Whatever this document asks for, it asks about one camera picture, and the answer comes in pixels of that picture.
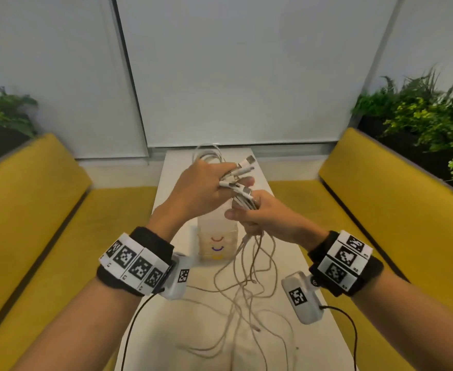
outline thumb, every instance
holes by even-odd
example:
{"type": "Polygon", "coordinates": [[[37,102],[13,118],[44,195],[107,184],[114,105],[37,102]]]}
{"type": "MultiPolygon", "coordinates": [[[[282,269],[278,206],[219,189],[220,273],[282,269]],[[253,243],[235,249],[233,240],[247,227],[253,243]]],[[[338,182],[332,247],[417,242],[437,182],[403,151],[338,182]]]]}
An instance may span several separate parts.
{"type": "Polygon", "coordinates": [[[240,208],[230,208],[225,212],[225,217],[229,220],[259,223],[259,210],[242,210],[240,208]]]}

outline black wire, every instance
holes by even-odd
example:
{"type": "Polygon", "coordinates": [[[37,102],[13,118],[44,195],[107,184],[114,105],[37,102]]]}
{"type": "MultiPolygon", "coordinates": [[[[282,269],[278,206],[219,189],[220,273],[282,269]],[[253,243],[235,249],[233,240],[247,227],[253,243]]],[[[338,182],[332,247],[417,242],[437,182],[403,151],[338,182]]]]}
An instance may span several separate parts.
{"type": "Polygon", "coordinates": [[[125,341],[124,356],[122,357],[122,367],[120,368],[121,371],[124,371],[125,356],[127,355],[127,346],[129,345],[129,339],[131,338],[132,327],[133,327],[134,323],[136,322],[137,315],[139,315],[139,312],[146,305],[146,303],[148,303],[151,300],[151,298],[153,298],[155,295],[157,295],[159,293],[161,293],[161,292],[154,293],[152,296],[150,296],[148,299],[146,299],[146,301],[142,304],[141,307],[139,307],[136,314],[134,315],[134,318],[132,319],[131,327],[129,328],[129,333],[127,333],[127,341],[125,341]]]}
{"type": "Polygon", "coordinates": [[[320,306],[320,309],[330,309],[330,310],[336,310],[341,312],[343,315],[345,315],[347,318],[349,318],[350,322],[352,323],[352,326],[354,327],[354,332],[355,332],[355,342],[354,342],[354,371],[357,371],[357,327],[355,326],[354,321],[350,317],[349,314],[347,314],[345,311],[342,309],[339,309],[338,307],[335,306],[320,306]]]}

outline yellow cushion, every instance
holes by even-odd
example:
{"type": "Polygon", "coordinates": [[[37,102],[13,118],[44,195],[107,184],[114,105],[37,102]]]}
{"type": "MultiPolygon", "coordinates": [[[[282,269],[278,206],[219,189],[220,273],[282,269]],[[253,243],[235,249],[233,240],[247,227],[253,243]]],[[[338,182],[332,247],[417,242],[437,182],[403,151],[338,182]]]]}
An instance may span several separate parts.
{"type": "Polygon", "coordinates": [[[145,225],[156,187],[93,190],[0,326],[0,371],[95,276],[98,258],[123,232],[145,225]]]}
{"type": "Polygon", "coordinates": [[[90,184],[51,134],[0,162],[0,309],[90,184]]]}
{"type": "MultiPolygon", "coordinates": [[[[271,181],[273,194],[292,210],[312,219],[327,230],[342,229],[366,240],[357,226],[336,203],[318,180],[311,181],[271,181]]],[[[311,265],[307,252],[302,249],[308,264],[311,265]]],[[[329,292],[322,291],[328,305],[336,306],[347,312],[355,321],[359,334],[357,363],[361,371],[412,370],[412,367],[389,345],[367,318],[357,309],[347,296],[335,298],[329,292]]],[[[354,329],[347,317],[332,312],[349,349],[354,348],[354,329]]]]}
{"type": "Polygon", "coordinates": [[[405,276],[453,310],[453,190],[354,129],[320,176],[405,276]]]}

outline wrist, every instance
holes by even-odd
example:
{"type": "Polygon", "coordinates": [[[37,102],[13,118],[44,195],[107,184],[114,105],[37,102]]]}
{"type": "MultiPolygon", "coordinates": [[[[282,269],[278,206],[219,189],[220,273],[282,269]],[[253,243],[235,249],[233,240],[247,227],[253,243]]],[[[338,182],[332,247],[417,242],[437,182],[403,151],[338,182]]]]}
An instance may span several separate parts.
{"type": "Polygon", "coordinates": [[[188,221],[180,203],[168,199],[153,211],[146,228],[167,242],[171,242],[178,230],[188,221]]]}
{"type": "Polygon", "coordinates": [[[307,252],[312,251],[320,245],[329,235],[329,231],[324,230],[312,221],[304,219],[298,231],[298,244],[307,252]]]}

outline wristband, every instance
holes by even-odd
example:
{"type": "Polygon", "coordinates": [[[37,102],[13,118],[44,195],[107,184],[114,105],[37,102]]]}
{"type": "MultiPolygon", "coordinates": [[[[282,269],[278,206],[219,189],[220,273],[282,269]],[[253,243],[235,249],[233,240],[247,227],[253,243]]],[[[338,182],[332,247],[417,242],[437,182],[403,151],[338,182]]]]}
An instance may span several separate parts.
{"type": "Polygon", "coordinates": [[[370,280],[381,274],[383,263],[372,256],[373,249],[345,230],[331,231],[309,253],[314,264],[309,271],[316,282],[335,297],[353,296],[370,280]]]}
{"type": "Polygon", "coordinates": [[[172,254],[170,243],[140,226],[130,236],[122,234],[106,250],[96,275],[108,287],[142,297],[162,286],[174,266],[172,254]]]}

